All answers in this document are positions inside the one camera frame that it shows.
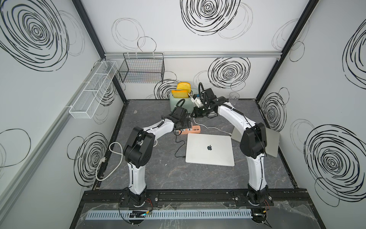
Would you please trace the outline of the pink power strip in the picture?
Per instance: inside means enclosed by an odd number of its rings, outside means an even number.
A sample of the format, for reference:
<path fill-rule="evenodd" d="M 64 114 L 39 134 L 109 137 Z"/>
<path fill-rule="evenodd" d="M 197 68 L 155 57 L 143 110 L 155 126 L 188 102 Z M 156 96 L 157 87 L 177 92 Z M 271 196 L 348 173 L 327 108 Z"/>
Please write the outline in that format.
<path fill-rule="evenodd" d="M 178 131 L 180 135 L 187 135 L 187 134 L 200 134 L 201 127 L 199 125 L 194 125 L 191 128 L 186 128 Z"/>

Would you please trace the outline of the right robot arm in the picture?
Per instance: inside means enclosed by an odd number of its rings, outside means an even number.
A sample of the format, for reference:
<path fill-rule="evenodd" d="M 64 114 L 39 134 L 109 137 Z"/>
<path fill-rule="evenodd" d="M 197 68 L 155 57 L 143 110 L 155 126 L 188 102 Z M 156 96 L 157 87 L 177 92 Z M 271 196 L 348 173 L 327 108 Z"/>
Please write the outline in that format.
<path fill-rule="evenodd" d="M 266 126 L 247 118 L 242 112 L 233 107 L 223 96 L 217 97 L 211 88 L 204 89 L 199 84 L 197 97 L 200 101 L 198 112 L 193 117 L 204 117 L 216 113 L 229 121 L 242 135 L 240 150 L 246 156 L 249 168 L 248 202 L 259 206 L 265 202 L 269 189 L 265 179 L 264 158 L 266 157 Z"/>

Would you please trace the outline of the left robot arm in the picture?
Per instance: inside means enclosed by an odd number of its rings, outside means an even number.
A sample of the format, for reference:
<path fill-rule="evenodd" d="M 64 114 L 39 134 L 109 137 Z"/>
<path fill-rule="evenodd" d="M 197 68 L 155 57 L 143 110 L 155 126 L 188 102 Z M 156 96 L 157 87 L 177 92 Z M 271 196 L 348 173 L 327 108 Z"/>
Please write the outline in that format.
<path fill-rule="evenodd" d="M 129 168 L 128 197 L 136 206 L 142 206 L 146 198 L 145 166 L 149 162 L 154 142 L 163 135 L 178 129 L 188 111 L 180 106 L 161 121 L 148 127 L 134 127 L 126 142 L 123 155 Z"/>

